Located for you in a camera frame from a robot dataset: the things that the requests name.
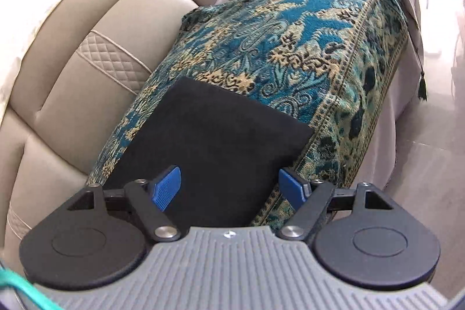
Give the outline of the black pants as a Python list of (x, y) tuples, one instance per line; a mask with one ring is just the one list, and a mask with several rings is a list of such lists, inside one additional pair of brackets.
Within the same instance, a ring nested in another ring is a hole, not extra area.
[(104, 186), (154, 179), (175, 165), (181, 185), (166, 214), (177, 227), (245, 227), (265, 205), (280, 169), (297, 161), (312, 134), (307, 124), (259, 101), (181, 78)]

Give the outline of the blue paisley sofa throw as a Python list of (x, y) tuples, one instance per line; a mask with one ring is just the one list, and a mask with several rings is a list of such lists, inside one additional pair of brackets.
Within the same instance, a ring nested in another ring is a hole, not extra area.
[(282, 111), (314, 129), (297, 171), (349, 187), (419, 29), (405, 0), (231, 0), (182, 20), (88, 177), (106, 184), (162, 96), (186, 77)]

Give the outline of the beige leather sofa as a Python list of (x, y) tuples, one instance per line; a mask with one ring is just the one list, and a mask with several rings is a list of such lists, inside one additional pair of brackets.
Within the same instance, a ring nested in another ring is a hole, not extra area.
[[(182, 17), (227, 0), (1, 0), (1, 261), (24, 273), (29, 231), (82, 187), (114, 128), (166, 58)], [(419, 0), (399, 0), (409, 38), (352, 180), (394, 168), (396, 120), (424, 61)]]

